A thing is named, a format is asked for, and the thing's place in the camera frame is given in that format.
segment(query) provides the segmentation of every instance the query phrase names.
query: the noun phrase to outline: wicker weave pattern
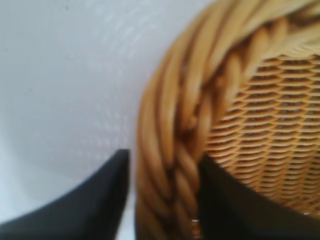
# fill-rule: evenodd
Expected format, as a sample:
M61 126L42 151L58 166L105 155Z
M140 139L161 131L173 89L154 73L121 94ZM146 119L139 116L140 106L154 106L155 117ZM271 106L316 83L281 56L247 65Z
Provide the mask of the wicker weave pattern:
M320 200L319 59L266 60L208 141L210 155L235 178L313 215L320 205L310 205Z
M317 192L312 172L319 129L307 107L317 111L312 55L319 43L319 0L220 0L177 38L140 106L136 214L142 239L190 238L197 163L209 133L216 160L257 191L278 200ZM242 116L250 110L251 117ZM246 137L255 144L245 146ZM219 138L228 139L216 144Z

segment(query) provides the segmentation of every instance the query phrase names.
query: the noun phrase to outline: textured white surface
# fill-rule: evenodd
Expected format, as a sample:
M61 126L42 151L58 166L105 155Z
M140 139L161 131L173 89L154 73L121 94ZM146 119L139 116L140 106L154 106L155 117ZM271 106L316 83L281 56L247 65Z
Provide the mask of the textured white surface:
M209 2L0 1L0 222L67 193L118 148L135 155L144 86Z

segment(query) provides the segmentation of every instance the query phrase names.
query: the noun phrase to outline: wicker basket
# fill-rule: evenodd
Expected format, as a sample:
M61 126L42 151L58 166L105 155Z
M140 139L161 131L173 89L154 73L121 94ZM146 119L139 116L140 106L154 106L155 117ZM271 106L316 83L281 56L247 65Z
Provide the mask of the wicker basket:
M197 163L285 206L320 214L320 1L220 0L164 56L141 101L137 227L184 239Z

